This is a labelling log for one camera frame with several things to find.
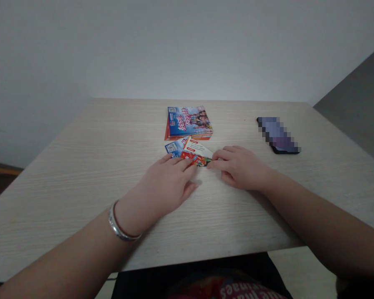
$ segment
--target wooden table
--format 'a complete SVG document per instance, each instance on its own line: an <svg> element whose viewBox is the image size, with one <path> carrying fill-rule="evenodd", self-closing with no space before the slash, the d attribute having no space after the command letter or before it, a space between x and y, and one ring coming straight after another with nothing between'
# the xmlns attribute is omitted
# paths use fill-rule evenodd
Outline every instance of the wooden table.
<svg viewBox="0 0 374 299"><path fill-rule="evenodd" d="M95 99L0 196L0 281L134 186L166 154L167 106L176 105L205 105L214 134L202 143L213 152L253 150L374 227L374 160L308 104ZM258 116L279 116L302 152L274 154ZM196 181L201 186L146 233L124 270L302 245L265 198L225 185L214 170L200 169Z"/></svg>

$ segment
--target qr code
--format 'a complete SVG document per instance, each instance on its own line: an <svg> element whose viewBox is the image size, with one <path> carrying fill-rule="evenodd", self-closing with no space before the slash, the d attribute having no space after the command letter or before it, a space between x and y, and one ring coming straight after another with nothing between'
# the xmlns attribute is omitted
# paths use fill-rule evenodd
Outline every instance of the qr code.
<svg viewBox="0 0 374 299"><path fill-rule="evenodd" d="M166 150L167 150L167 152L174 152L175 150L177 150L177 146L176 146L176 144L171 143L171 144L166 146Z"/></svg>

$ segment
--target silver bracelet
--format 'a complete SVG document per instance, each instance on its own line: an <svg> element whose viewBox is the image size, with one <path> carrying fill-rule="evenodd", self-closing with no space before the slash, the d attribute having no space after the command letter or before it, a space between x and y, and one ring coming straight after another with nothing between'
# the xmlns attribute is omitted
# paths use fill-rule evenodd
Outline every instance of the silver bracelet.
<svg viewBox="0 0 374 299"><path fill-rule="evenodd" d="M115 219L115 216L114 216L114 213L113 213L113 209L115 208L115 205L118 201L115 201L111 207L109 208L109 217L108 217L108 221L109 221L109 225L112 227L113 231L115 232L115 234L122 240L122 241L126 241L126 242L133 242L133 241L136 241L139 237L141 237L141 235L137 236L137 237L131 237L127 234L125 234L118 226L118 224L116 223L116 219Z"/></svg>

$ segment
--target smartphone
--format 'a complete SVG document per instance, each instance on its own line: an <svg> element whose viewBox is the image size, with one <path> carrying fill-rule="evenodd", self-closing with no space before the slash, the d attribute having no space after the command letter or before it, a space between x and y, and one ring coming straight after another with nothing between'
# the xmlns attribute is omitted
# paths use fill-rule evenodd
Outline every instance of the smartphone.
<svg viewBox="0 0 374 299"><path fill-rule="evenodd" d="M280 118L265 117L256 120L259 124L259 132L262 132L273 152L276 154L299 154L301 152L301 148L280 122Z"/></svg>

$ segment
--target pixelated phone screen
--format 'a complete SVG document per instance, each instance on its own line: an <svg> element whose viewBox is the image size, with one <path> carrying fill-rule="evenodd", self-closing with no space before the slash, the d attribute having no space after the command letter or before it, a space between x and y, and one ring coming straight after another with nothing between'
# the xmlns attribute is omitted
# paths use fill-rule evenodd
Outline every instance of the pixelated phone screen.
<svg viewBox="0 0 374 299"><path fill-rule="evenodd" d="M258 118L259 130L266 137L266 142L275 147L278 151L300 152L300 148L294 142L293 137L277 117Z"/></svg>

